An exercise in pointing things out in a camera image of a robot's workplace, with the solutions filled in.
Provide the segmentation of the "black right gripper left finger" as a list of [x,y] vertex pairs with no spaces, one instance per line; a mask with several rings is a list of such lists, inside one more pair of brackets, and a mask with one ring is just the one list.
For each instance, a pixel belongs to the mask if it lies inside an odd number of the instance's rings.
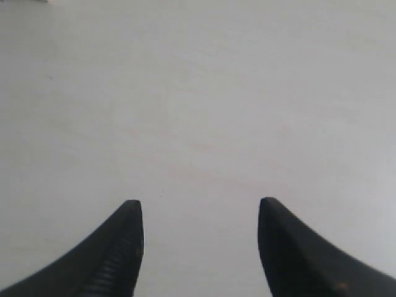
[[1,296],[133,296],[143,255],[141,203],[127,200],[76,247]]

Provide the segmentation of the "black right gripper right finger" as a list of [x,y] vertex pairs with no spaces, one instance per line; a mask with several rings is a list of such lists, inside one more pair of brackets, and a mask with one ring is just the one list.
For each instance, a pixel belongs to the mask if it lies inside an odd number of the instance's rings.
[[272,296],[395,296],[395,279],[324,239],[281,202],[261,199],[257,242]]

